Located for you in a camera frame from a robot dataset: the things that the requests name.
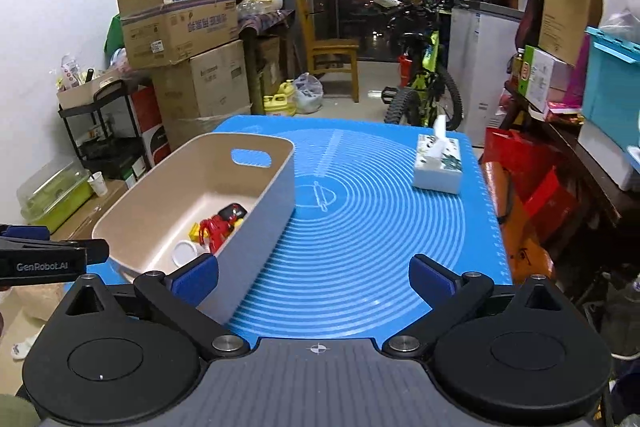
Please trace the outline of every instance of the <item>teal storage box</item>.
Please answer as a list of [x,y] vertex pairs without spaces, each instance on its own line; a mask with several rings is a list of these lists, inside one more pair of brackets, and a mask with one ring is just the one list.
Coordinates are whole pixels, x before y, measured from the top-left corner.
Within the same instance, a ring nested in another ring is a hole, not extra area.
[[620,148],[638,145],[640,45],[596,28],[591,36],[582,113]]

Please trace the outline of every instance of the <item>silicone baking mat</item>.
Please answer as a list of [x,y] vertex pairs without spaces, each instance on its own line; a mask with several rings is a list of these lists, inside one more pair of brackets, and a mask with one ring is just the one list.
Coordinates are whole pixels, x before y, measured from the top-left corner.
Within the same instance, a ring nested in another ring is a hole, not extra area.
[[[463,134],[459,196],[412,187],[419,134],[346,120],[236,116],[217,131],[280,136],[295,146],[296,209],[230,329],[258,337],[372,337],[379,345],[430,308],[409,286],[424,253],[449,269],[511,276],[478,162]],[[257,153],[234,159],[260,164]]]

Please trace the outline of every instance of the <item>bicycle pedal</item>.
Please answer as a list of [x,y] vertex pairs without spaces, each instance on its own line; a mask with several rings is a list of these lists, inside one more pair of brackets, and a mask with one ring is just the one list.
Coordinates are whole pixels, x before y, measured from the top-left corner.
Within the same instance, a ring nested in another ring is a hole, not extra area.
[[380,100],[386,105],[389,105],[391,101],[394,99],[395,95],[398,94],[399,89],[397,87],[385,87],[380,94]]

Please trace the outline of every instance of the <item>bin handle hole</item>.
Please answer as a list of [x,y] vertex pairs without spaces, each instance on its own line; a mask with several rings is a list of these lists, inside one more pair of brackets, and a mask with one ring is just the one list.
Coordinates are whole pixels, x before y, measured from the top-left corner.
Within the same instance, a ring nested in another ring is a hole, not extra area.
[[271,167],[271,156],[264,151],[232,149],[231,159],[238,165],[263,168]]

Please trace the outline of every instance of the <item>concentric circle pattern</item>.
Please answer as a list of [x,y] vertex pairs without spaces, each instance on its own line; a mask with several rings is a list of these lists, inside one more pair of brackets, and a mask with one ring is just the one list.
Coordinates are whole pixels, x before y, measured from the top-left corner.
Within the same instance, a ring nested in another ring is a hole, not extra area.
[[456,264],[462,200],[414,189],[415,149],[395,141],[340,129],[276,135],[296,146],[296,209],[229,327],[252,344],[258,336],[382,343],[398,319],[414,316],[406,326],[429,310],[409,286],[411,257]]

